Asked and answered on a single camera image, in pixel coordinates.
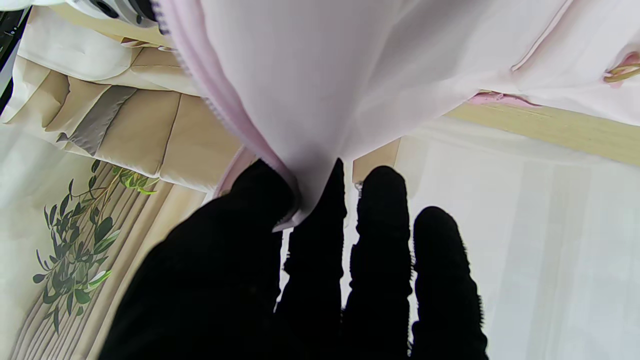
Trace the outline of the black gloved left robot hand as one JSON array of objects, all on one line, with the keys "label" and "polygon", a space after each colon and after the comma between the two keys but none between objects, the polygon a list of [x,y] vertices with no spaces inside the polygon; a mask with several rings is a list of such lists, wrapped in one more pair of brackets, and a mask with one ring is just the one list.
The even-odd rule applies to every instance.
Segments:
[{"label": "black gloved left robot hand", "polygon": [[293,204],[265,162],[176,226],[135,272],[101,360],[487,360],[483,311],[455,219],[426,207],[410,226],[405,179],[366,176],[342,306],[344,165],[289,235]]}]

